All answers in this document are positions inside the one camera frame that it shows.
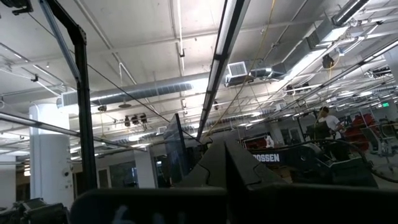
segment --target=black metal pole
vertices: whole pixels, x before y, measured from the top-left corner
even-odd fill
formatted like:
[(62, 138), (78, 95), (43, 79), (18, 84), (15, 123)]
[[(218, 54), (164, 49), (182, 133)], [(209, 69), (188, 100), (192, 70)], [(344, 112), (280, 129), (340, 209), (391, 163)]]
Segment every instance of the black metal pole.
[(85, 190), (97, 188), (95, 165), (95, 152), (93, 142), (93, 122), (91, 120), (90, 86), (88, 84), (86, 33), (78, 26), (80, 37), (75, 43), (76, 66), (80, 72), (80, 82), (77, 82), (77, 96), (79, 104), (79, 125), (81, 161), (83, 176), (85, 177)]
[(298, 126), (300, 128), (301, 135), (303, 136), (303, 140), (305, 141), (305, 136), (304, 136), (304, 132), (303, 132), (303, 127), (301, 126), (301, 123), (300, 123), (300, 118), (297, 118), (297, 122), (298, 122)]

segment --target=air duct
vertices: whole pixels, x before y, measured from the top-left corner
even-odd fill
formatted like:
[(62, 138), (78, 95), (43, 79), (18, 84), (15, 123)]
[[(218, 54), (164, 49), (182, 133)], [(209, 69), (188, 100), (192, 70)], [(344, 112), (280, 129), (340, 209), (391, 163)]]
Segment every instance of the air duct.
[[(135, 99), (143, 99), (193, 89), (203, 89), (202, 91), (205, 91), (208, 78), (209, 73), (199, 73), (196, 75), (187, 75), (183, 77), (169, 78), (166, 80), (126, 86), (122, 87), (122, 89)], [(131, 97), (117, 88), (95, 91), (90, 94), (91, 104), (94, 105), (109, 105), (112, 103), (122, 103), (123, 101), (129, 100), (132, 100)], [(58, 107), (77, 105), (77, 103), (77, 92), (63, 93), (62, 97), (57, 100)]]
[(345, 25), (357, 12), (369, 2), (369, 0), (350, 0), (344, 7), (332, 17), (334, 25)]

